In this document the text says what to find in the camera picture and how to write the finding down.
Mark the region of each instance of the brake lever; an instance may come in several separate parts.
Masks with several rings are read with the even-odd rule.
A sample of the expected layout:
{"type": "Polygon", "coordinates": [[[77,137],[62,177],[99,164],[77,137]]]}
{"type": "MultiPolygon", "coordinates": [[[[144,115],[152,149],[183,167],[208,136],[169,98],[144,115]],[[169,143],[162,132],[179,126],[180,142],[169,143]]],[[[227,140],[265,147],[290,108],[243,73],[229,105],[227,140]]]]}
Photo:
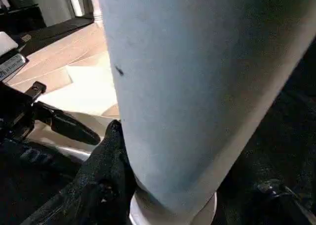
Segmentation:
{"type": "Polygon", "coordinates": [[[49,125],[56,133],[87,144],[97,145],[100,142],[97,133],[62,110],[41,101],[35,102],[33,109],[35,120],[49,125]]]}

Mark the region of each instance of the black mark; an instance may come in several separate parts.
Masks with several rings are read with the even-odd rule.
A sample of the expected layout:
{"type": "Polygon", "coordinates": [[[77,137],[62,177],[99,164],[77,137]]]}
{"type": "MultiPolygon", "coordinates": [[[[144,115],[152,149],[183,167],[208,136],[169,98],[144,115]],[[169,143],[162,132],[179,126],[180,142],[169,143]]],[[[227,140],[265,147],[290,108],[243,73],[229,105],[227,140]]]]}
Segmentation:
{"type": "Polygon", "coordinates": [[[118,71],[120,76],[124,76],[124,72],[118,66],[115,65],[115,69],[118,71]]]}

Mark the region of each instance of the white cylinder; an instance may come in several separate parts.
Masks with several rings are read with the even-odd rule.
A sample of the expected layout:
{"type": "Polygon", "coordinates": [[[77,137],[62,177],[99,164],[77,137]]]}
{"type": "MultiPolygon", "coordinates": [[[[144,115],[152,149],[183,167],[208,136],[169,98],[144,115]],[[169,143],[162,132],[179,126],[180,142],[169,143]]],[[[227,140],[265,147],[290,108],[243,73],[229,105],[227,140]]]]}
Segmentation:
{"type": "Polygon", "coordinates": [[[140,201],[150,224],[189,224],[313,39],[316,1],[100,4],[140,201]]]}
{"type": "Polygon", "coordinates": [[[102,12],[99,4],[99,0],[91,0],[93,6],[93,18],[94,22],[102,23],[102,12]]]}

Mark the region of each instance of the gloved hand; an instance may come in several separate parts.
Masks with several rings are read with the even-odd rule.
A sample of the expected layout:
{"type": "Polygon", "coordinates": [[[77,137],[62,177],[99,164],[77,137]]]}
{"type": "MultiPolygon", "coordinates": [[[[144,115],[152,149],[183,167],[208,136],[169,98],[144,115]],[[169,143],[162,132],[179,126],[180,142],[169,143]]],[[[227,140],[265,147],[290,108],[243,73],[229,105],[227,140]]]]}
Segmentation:
{"type": "Polygon", "coordinates": [[[22,225],[124,225],[135,188],[121,123],[114,120],[74,181],[22,225]]]}

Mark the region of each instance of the white label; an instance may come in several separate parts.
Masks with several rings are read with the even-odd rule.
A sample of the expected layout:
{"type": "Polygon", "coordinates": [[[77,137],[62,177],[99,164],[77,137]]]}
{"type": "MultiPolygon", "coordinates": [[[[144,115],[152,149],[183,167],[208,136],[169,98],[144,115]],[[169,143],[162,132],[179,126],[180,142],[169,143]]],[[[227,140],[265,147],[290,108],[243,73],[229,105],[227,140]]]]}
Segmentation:
{"type": "Polygon", "coordinates": [[[29,41],[31,38],[32,38],[32,36],[30,36],[30,35],[25,35],[25,36],[23,36],[21,39],[22,39],[24,42],[27,42],[27,41],[29,41]]]}
{"type": "Polygon", "coordinates": [[[0,81],[10,76],[17,69],[26,63],[26,59],[21,54],[16,54],[3,64],[0,64],[0,81]]]}

